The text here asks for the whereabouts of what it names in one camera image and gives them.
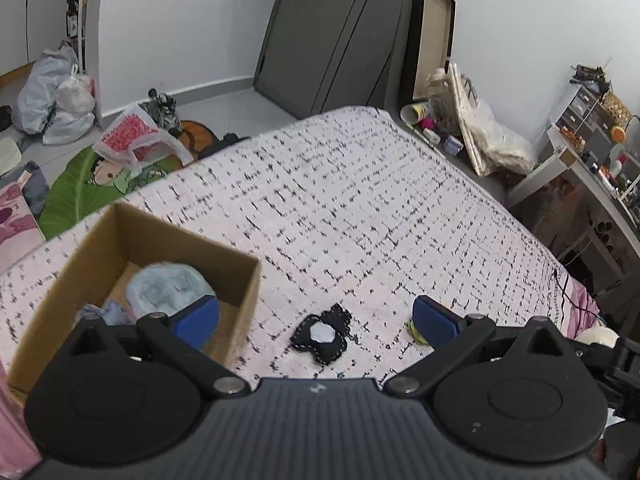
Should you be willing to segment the cream tote bag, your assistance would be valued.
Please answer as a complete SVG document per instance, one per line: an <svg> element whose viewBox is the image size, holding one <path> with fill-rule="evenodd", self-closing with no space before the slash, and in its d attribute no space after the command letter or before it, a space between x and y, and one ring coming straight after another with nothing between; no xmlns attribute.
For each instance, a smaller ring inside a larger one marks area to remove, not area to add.
<svg viewBox="0 0 640 480"><path fill-rule="evenodd" d="M454 62L446 71L452 108L456 115L466 154L479 177L503 168L526 176L537 162L533 144L497 122L490 106L475 92L472 81Z"/></svg>

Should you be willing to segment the grey drawer organizer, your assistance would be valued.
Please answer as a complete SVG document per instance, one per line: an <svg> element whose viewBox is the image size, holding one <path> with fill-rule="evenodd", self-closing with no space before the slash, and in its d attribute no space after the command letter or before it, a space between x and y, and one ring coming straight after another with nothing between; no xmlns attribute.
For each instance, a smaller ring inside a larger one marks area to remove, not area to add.
<svg viewBox="0 0 640 480"><path fill-rule="evenodd" d="M569 82L549 114L549 122L588 142L595 134L611 140L613 119L582 84Z"/></svg>

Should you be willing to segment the grey white desk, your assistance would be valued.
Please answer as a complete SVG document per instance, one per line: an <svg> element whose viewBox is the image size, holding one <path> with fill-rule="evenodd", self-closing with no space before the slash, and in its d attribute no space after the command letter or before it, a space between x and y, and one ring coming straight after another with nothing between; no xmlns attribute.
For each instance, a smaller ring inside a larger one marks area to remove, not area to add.
<svg viewBox="0 0 640 480"><path fill-rule="evenodd" d="M544 136L552 146L552 154L506 193L504 206L512 209L555 178L569 172L567 181L576 184L578 191L585 195L585 198L580 200L579 206L585 209L591 203L598 203L616 225L616 229L623 235L636 257L639 257L639 234L628 223L629 216L620 200L599 183L598 178L588 170L573 145L565 139L556 125L550 126Z"/></svg>

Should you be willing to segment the white plastic bags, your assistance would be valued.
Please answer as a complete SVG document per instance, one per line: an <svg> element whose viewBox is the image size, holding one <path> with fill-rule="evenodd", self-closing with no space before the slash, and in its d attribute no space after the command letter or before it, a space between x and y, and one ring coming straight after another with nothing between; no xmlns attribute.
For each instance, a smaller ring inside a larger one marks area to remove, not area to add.
<svg viewBox="0 0 640 480"><path fill-rule="evenodd" d="M72 47L45 50L32 66L12 110L21 133L44 145L64 145L85 136L96 121L93 79L81 73Z"/></svg>

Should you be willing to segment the black felt patch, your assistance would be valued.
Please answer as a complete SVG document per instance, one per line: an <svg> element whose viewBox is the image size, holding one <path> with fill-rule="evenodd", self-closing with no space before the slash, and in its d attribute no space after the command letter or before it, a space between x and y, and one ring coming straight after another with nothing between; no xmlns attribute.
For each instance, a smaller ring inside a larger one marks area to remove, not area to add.
<svg viewBox="0 0 640 480"><path fill-rule="evenodd" d="M310 314L300 322L290 338L298 352L309 352L320 365L330 365L346 351L352 315L340 304L320 314Z"/></svg>

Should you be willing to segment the blue denim cloth piece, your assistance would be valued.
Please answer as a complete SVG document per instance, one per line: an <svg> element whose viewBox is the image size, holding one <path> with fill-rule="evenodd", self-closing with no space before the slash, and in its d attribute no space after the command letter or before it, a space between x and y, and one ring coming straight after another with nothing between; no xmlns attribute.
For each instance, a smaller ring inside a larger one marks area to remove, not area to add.
<svg viewBox="0 0 640 480"><path fill-rule="evenodd" d="M136 322L134 316L113 299L107 300L103 307L85 304L76 314L75 322L78 323L84 318L90 318L90 316L102 318L108 326L134 325Z"/></svg>

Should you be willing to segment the sneakers on floor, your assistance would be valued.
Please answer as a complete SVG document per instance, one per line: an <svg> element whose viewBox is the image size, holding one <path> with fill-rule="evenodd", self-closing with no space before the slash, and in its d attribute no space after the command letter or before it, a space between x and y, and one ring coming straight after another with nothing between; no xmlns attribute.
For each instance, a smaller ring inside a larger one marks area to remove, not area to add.
<svg viewBox="0 0 640 480"><path fill-rule="evenodd" d="M139 106L153 119L158 128L178 138L182 129L177 115L176 100L169 94L158 92L155 88L149 90L148 97L149 99L140 103Z"/></svg>

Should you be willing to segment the pink bed sheet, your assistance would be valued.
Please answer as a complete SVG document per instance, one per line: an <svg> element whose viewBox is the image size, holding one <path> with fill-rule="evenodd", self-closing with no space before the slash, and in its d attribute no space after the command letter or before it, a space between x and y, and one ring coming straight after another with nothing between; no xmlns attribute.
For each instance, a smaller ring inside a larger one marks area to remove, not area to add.
<svg viewBox="0 0 640 480"><path fill-rule="evenodd" d="M599 326L600 308L587 292L583 284L574 278L568 278L565 292L565 307L568 313L568 322L564 328L567 338L575 337L591 326Z"/></svg>

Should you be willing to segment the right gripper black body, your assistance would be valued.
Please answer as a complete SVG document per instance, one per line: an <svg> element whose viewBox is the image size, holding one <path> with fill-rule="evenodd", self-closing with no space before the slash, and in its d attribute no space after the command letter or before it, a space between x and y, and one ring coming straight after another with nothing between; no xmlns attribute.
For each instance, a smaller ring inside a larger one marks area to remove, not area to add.
<svg viewBox="0 0 640 480"><path fill-rule="evenodd" d="M570 344L604 393L614 414L630 422L638 422L639 345L627 338L618 338L613 348L596 342L583 344L577 340Z"/></svg>

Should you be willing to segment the dark grey door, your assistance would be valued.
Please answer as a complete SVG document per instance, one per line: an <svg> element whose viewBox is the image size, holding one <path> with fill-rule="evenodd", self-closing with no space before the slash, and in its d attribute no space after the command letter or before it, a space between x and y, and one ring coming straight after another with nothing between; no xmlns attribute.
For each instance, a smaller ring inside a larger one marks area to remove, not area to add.
<svg viewBox="0 0 640 480"><path fill-rule="evenodd" d="M276 0L255 90L296 118L381 107L404 0Z"/></svg>

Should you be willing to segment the hamburger plush toy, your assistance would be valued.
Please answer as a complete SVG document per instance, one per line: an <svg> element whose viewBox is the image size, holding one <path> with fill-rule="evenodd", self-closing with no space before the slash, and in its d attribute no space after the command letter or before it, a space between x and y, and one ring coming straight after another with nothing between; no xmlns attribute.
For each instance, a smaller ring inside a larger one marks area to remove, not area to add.
<svg viewBox="0 0 640 480"><path fill-rule="evenodd" d="M411 335L411 337L418 343L418 344L425 344L426 346L428 345L428 342L426 341L426 339L419 333L419 331L416 329L416 326L413 323L413 319L410 318L408 324L407 324L407 328L408 328L408 332Z"/></svg>

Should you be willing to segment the brown cardboard box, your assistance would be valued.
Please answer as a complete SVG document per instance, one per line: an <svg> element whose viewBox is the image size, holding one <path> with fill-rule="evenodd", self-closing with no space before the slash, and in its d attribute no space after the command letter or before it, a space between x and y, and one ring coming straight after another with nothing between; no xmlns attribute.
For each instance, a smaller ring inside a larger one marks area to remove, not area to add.
<svg viewBox="0 0 640 480"><path fill-rule="evenodd" d="M109 299L126 304L125 286L130 278L159 262L192 266L212 286L220 304L220 321L204 351L218 363L232 367L257 304L262 276L259 260L120 203L107 207L70 253L29 319L26 333L18 338L6 378L13 399L19 404L26 401L29 390L74 327L81 307L99 307Z"/></svg>

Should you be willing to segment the beige blue clothing pile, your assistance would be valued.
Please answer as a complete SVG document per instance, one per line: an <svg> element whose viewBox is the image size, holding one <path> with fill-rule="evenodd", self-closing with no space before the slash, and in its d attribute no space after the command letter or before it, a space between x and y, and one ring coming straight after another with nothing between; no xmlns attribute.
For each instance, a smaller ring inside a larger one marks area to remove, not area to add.
<svg viewBox="0 0 640 480"><path fill-rule="evenodd" d="M614 348L618 338L620 336L608 327L591 326L580 332L575 340L581 344L600 344L600 346Z"/></svg>

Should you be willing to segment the red white plastic bag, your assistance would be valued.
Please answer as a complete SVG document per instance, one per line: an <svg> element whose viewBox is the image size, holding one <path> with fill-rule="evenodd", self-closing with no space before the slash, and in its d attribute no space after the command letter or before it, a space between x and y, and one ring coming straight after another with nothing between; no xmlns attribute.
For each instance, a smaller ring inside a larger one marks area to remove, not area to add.
<svg viewBox="0 0 640 480"><path fill-rule="evenodd" d="M169 156L188 166L194 157L168 131L160 128L138 104L127 106L93 144L96 154L135 177Z"/></svg>

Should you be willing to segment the green cartoon floor mat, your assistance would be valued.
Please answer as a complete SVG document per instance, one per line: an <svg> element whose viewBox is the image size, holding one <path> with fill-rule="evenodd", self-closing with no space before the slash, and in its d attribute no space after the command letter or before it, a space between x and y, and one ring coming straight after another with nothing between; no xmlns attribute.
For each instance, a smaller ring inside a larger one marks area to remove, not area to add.
<svg viewBox="0 0 640 480"><path fill-rule="evenodd" d="M143 168L133 177L128 170L108 162L92 148L84 148L51 185L38 220L40 231L50 240L89 214L180 168L178 159L170 156Z"/></svg>

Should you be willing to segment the paper cup on floor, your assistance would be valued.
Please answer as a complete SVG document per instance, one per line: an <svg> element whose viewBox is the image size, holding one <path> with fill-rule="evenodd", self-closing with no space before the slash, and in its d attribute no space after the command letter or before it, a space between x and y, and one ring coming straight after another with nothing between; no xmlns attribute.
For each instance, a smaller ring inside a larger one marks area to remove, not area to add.
<svg viewBox="0 0 640 480"><path fill-rule="evenodd" d="M428 101L408 104L400 110L399 116L405 124L417 125L433 116L433 107Z"/></svg>

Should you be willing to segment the white black patterned bed cover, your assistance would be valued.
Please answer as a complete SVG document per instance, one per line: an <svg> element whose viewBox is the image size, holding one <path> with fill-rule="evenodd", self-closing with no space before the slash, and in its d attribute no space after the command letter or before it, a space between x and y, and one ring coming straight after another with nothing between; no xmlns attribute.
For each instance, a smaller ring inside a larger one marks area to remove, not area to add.
<svg viewBox="0 0 640 480"><path fill-rule="evenodd" d="M564 334L568 322L568 276L552 252L375 108L345 107L261 134L112 205L120 203L259 260L257 304L230 367L248 382L389 378L424 355L407 330L420 295L500 325L543 315ZM106 208L2 275L6 377L55 275ZM350 337L324 366L290 338L306 316L334 304L352 315Z"/></svg>

